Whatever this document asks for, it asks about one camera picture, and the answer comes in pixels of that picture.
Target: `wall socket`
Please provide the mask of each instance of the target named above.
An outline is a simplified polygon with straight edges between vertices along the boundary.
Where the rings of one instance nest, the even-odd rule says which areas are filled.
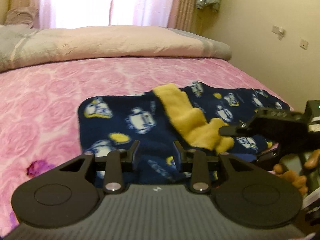
[[[305,40],[300,41],[300,47],[303,48],[304,50],[307,50],[309,43]]]

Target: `rose pattern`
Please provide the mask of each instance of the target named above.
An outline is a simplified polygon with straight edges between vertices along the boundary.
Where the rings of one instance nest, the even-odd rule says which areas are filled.
[[[97,58],[1,73],[0,236],[18,224],[10,205],[13,191],[81,153],[76,110],[83,100],[191,81],[265,89],[277,96],[228,62],[211,58]]]

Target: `navy blue garment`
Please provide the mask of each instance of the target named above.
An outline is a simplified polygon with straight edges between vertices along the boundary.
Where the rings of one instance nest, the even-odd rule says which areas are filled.
[[[215,117],[229,124],[247,122],[259,107],[290,109],[264,90],[213,88],[201,82],[193,82],[181,90],[187,93],[194,107],[203,111],[208,122]],[[175,168],[173,141],[180,141],[185,149],[191,147],[170,124],[161,101],[152,91],[138,96],[88,98],[79,106],[78,116],[83,152],[106,156],[115,148],[129,149],[133,141],[140,141],[135,158],[137,171],[124,174],[126,183],[188,181],[190,174],[179,173]],[[268,141],[262,136],[234,140],[235,145],[229,152],[247,161],[268,147]],[[98,172],[97,186],[103,176],[103,172]]]

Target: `pillow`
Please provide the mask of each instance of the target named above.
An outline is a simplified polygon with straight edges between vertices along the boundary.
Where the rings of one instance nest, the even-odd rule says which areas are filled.
[[[7,14],[7,20],[5,21],[5,24],[24,24],[27,25],[28,28],[31,28],[33,26],[37,11],[38,10],[32,6],[10,10]]]

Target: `person's hand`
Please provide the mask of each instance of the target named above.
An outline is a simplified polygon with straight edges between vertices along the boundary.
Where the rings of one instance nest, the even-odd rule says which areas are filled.
[[[319,164],[319,158],[320,149],[313,152],[313,154],[304,164],[304,167],[310,170],[315,168]],[[273,170],[278,177],[281,177],[282,179],[285,179],[288,182],[292,183],[292,185],[294,185],[303,196],[308,192],[308,187],[306,186],[306,176],[299,176],[295,171],[284,172],[282,165],[279,163],[273,167]]]

